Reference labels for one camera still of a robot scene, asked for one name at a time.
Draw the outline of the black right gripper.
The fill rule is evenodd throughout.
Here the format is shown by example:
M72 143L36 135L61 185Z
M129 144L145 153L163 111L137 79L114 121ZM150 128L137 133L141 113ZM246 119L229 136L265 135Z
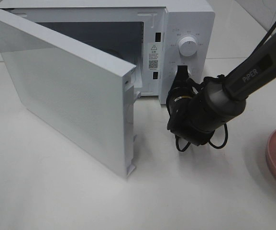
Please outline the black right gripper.
M204 87L205 81L198 84L188 77L187 65L178 65L176 77L166 99L166 106L170 116L169 119L173 120L183 105L189 105L189 107L185 107L185 111L204 114L205 108L203 101L199 100L199 103L197 103L197 97L201 95L199 92L203 91Z

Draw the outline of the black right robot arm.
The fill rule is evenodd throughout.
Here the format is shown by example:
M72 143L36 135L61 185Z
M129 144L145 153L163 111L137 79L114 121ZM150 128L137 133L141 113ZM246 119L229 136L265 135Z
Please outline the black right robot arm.
M205 145L215 130L239 116L247 97L276 78L276 33L227 76L194 82L178 66L168 92L167 130L190 144Z

